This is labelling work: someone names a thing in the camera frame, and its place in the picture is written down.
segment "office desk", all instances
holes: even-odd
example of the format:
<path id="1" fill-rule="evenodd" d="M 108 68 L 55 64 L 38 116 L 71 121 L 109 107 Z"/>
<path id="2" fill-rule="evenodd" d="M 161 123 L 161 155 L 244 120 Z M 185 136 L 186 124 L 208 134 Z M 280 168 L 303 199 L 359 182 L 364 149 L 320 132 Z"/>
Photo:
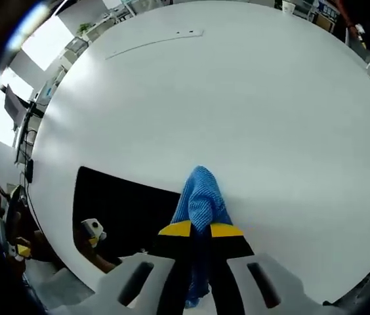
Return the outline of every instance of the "office desk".
<path id="1" fill-rule="evenodd" d="M 203 35 L 166 40 L 190 31 Z M 253 249 L 318 302 L 370 272 L 370 78 L 305 20 L 227 1 L 137 16 L 80 56 L 39 131 L 33 205 L 91 289 L 103 273 L 72 238 L 81 165 L 173 192 L 208 167 Z"/>

